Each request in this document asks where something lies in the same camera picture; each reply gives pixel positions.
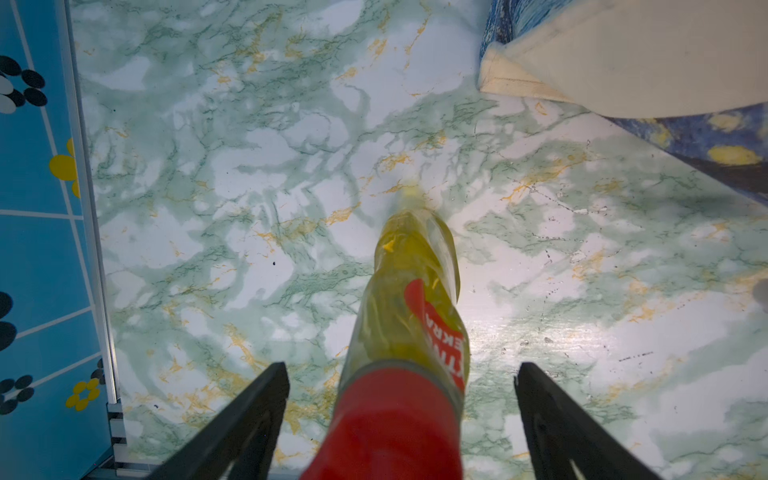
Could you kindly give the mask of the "green bottle red cap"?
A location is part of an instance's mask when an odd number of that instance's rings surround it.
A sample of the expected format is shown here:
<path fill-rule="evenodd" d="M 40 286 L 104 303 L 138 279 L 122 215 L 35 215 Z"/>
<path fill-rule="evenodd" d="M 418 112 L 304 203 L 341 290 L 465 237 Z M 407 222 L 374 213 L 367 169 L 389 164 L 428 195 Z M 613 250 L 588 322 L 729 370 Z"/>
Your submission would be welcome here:
<path fill-rule="evenodd" d="M 327 435 L 305 479 L 460 479 L 470 343 L 455 244 L 423 191 L 375 249 Z"/>

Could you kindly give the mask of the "cream canvas shopping bag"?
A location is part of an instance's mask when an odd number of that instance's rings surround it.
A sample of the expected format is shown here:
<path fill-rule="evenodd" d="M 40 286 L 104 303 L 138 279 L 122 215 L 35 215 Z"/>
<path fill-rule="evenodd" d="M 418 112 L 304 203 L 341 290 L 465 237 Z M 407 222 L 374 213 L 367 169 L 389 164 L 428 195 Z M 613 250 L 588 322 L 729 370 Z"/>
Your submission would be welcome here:
<path fill-rule="evenodd" d="M 763 1 L 495 1 L 478 87 L 582 106 L 767 198 Z"/>

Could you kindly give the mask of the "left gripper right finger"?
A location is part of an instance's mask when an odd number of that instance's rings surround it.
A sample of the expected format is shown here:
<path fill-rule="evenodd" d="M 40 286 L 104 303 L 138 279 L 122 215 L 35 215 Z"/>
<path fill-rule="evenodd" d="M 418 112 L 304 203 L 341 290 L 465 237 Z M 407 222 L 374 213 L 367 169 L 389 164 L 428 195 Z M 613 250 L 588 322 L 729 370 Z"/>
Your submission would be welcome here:
<path fill-rule="evenodd" d="M 533 362 L 515 378 L 531 463 L 537 479 L 656 479 Z"/>

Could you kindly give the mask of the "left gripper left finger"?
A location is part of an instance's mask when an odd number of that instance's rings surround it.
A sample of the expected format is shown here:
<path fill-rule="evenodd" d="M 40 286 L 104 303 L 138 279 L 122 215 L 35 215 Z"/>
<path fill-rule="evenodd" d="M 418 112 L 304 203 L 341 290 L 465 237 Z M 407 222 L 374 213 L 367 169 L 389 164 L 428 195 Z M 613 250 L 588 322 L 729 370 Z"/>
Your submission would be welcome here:
<path fill-rule="evenodd" d="M 269 365 L 151 479 L 266 479 L 290 391 L 286 364 Z"/>

